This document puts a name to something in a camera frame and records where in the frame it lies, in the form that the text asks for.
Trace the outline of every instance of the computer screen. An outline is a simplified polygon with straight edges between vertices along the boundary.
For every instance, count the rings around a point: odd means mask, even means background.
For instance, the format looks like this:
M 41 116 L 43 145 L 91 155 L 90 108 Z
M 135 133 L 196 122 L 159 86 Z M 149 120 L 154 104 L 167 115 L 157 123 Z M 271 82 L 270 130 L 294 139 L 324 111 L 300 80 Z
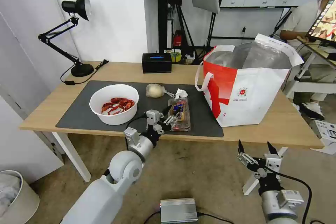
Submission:
M 316 19 L 308 32 L 308 36 L 336 44 L 336 2 L 329 0 L 325 9 Z

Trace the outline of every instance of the red crayfish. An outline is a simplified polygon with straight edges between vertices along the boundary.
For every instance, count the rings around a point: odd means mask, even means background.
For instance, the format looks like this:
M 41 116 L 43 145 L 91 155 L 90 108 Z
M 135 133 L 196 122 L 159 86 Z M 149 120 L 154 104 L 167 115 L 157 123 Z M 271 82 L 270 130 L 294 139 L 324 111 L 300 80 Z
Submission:
M 110 116 L 112 111 L 115 111 L 119 109 L 118 111 L 114 112 L 112 115 L 119 114 L 121 112 L 124 112 L 126 110 L 129 110 L 131 107 L 133 107 L 135 102 L 133 100 L 127 99 L 127 98 L 112 98 L 111 102 L 104 103 L 104 105 L 101 108 L 101 113 L 104 111 L 110 109 L 107 114 Z

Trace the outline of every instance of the lamp shade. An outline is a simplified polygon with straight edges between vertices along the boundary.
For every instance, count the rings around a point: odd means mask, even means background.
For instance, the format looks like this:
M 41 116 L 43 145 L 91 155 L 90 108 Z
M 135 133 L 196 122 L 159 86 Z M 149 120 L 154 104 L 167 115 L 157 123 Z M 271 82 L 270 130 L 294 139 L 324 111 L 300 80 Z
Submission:
M 65 12 L 77 13 L 82 18 L 89 20 L 91 16 L 91 4 L 90 0 L 76 0 L 73 1 L 63 1 L 62 9 Z

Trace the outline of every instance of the man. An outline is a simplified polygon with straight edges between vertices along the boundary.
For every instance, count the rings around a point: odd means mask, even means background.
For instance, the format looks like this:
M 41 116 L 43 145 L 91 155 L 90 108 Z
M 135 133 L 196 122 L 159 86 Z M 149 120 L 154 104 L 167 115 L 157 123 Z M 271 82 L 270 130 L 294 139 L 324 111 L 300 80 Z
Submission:
M 321 11 L 324 10 L 328 2 L 329 0 L 317 0 L 297 7 L 283 25 L 280 38 L 287 40 L 288 44 L 294 48 L 300 46 L 301 42 L 299 42 L 296 37 L 306 37 L 308 30 L 320 15 Z M 302 52 L 302 58 L 307 60 L 310 52 L 308 50 L 300 50 L 300 52 Z M 310 65 L 309 72 L 314 82 L 332 83 L 336 78 L 336 70 L 326 65 L 321 59 L 320 62 L 313 62 L 313 64 Z M 319 102 L 323 101 L 326 96 L 326 93 L 315 93 L 311 96 L 310 102 L 302 103 L 300 107 L 293 103 L 294 93 L 289 100 L 297 110 L 300 108 L 301 111 L 309 117 L 324 120 Z

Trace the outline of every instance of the lamp arm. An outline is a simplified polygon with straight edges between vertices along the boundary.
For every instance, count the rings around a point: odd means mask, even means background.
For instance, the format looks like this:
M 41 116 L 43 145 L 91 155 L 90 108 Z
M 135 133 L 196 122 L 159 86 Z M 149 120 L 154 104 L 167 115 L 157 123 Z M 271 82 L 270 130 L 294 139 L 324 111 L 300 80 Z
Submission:
M 55 31 L 56 29 L 62 27 L 63 25 L 67 24 L 71 22 L 73 25 L 62 30 L 62 31 L 59 31 L 59 32 L 55 32 L 53 33 L 53 31 Z M 38 39 L 43 42 L 44 44 L 46 44 L 47 46 L 51 47 L 52 49 L 54 49 L 55 51 L 57 51 L 58 53 L 62 54 L 64 57 L 66 57 L 67 59 L 71 60 L 73 63 L 76 63 L 76 64 L 80 64 L 80 61 L 79 61 L 79 58 L 71 55 L 70 53 L 67 53 L 65 51 L 63 51 L 61 48 L 59 48 L 58 46 L 54 45 L 53 43 L 51 43 L 51 39 L 57 37 L 58 35 L 61 35 L 62 33 L 70 30 L 71 28 L 77 26 L 78 24 L 78 18 L 77 17 L 71 17 L 69 20 L 65 21 L 64 23 L 56 26 L 55 28 L 52 28 L 51 30 L 45 32 L 45 33 L 42 33 L 38 36 Z

